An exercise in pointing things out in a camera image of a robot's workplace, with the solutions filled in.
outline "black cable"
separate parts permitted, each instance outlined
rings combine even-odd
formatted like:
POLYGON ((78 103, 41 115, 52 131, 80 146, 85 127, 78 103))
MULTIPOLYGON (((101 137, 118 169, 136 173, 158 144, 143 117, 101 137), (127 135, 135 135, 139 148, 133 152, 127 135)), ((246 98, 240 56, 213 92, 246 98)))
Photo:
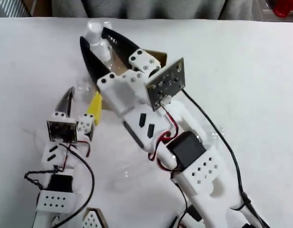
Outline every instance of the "black cable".
POLYGON ((91 169, 91 167, 89 166, 89 164, 83 159, 81 158, 80 155, 78 155, 77 153, 75 153, 74 151, 72 151, 69 147, 67 147, 66 145, 64 144, 59 144, 60 146, 63 146, 66 148, 66 150, 68 152, 70 152, 72 155, 74 155, 76 158, 78 158, 86 167, 87 169, 89 170, 90 172, 90 175, 91 175, 91 181, 92 181, 92 184, 91 184, 91 190, 90 190, 90 194, 89 194, 89 197, 88 199, 85 201, 85 203, 82 205, 82 207, 80 207, 75 213, 73 213, 72 215, 70 215, 69 217, 67 217, 65 220, 61 221, 60 223, 54 225, 52 228, 58 228, 58 227, 61 227, 63 224, 67 223, 68 221, 70 221, 72 218, 74 218, 77 214, 79 214, 89 203, 91 197, 93 196, 93 193, 94 193, 94 188, 95 188, 95 175, 94 175, 94 172, 93 170, 91 169))
POLYGON ((228 144, 226 139, 223 137, 223 135, 220 133, 220 131, 218 130, 216 125, 213 123, 213 121, 210 119, 210 117, 207 115, 207 113, 205 113, 205 111, 201 108, 201 106, 199 106, 199 104, 196 103, 196 101, 193 100, 193 98, 190 97, 190 95, 184 89, 182 90, 182 92, 199 109, 199 111, 204 115, 204 117, 207 119, 207 121, 209 121, 209 123, 212 125, 212 127, 214 128, 216 133, 219 135, 219 137, 221 138, 221 140, 223 141, 223 143, 225 144, 225 146, 227 147, 227 149, 229 150, 229 152, 231 154, 231 157, 233 159, 235 169, 236 169, 239 192, 240 192, 240 195, 241 195, 242 200, 244 202, 243 205, 241 205, 238 209, 235 209, 235 210, 241 210, 244 206, 247 206, 249 211, 259 220, 262 228, 270 228, 268 226, 268 224, 266 224, 266 222, 257 214, 257 212, 255 211, 254 207, 251 204, 250 199, 248 198, 247 194, 244 192, 240 168, 238 166, 238 163, 237 163, 237 160, 236 160, 236 157, 235 157, 235 154, 234 154, 232 148, 230 147, 230 145, 228 144))
POLYGON ((180 188, 180 186, 177 184, 177 183, 174 183, 176 185, 176 187, 179 188, 181 194, 183 195, 184 199, 185 199, 185 203, 186 203, 186 208, 185 208, 185 211, 184 213, 182 214, 182 216, 179 218, 179 221, 178 221, 178 225, 177 225, 177 228, 180 227, 180 223, 181 221, 183 220, 184 216, 186 215, 187 211, 188 211, 188 202, 186 201, 186 197, 185 197, 185 194, 184 192, 182 191, 182 189, 180 188))
POLYGON ((59 171, 60 171, 60 170, 59 170, 57 167, 55 167, 54 170, 29 171, 29 172, 25 173, 25 175, 24 175, 24 179, 26 179, 26 180, 28 180, 30 183, 32 183, 32 184, 38 186, 38 188, 39 188, 40 190, 44 190, 44 187, 43 187, 43 185, 39 182, 39 180, 31 179, 31 178, 29 178, 28 176, 29 176, 30 174, 40 174, 40 173, 41 173, 41 174, 44 174, 44 173, 53 173, 53 174, 56 174, 56 173, 59 172, 59 171))

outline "yellow block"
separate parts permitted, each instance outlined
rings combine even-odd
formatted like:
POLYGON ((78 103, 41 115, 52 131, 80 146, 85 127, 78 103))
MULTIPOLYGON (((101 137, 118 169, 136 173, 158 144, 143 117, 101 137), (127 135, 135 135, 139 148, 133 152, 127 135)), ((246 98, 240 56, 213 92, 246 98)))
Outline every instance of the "yellow block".
POLYGON ((99 92, 96 92, 96 95, 89 104, 87 113, 94 115, 95 125, 97 126, 101 120, 101 109, 102 109, 102 97, 99 92))

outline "white surface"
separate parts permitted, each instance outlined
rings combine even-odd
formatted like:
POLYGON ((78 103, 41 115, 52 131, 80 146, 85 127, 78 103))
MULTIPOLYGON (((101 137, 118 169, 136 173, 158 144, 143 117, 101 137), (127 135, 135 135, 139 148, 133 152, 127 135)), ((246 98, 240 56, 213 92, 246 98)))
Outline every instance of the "white surface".
MULTIPOLYGON (((87 73, 79 46, 87 21, 0 19, 0 228, 32 224, 38 188, 23 176, 40 168, 46 119, 87 73)), ((168 61, 185 58, 186 90, 224 127, 246 192, 273 227, 293 227, 293 24, 112 24, 142 48, 167 52, 168 61)), ((184 203, 169 174, 147 161, 110 112, 95 129, 89 162, 96 177, 89 206, 100 208, 110 227, 162 228, 184 203)))

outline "gray curtain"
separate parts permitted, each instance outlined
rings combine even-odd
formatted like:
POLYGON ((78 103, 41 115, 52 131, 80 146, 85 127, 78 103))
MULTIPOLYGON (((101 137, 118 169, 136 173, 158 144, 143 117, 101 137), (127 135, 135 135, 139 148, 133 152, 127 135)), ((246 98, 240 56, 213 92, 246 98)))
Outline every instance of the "gray curtain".
POLYGON ((52 0, 56 17, 252 19, 253 0, 52 0))
POLYGON ((0 18, 29 16, 30 14, 21 0, 0 0, 0 18))

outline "screw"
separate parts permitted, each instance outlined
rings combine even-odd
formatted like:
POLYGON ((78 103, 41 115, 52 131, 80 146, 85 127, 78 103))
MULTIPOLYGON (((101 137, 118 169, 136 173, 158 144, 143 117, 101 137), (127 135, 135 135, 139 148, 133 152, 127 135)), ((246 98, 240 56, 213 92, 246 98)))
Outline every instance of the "screw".
POLYGON ((177 72, 180 72, 180 71, 181 71, 181 64, 179 64, 177 67, 177 72))

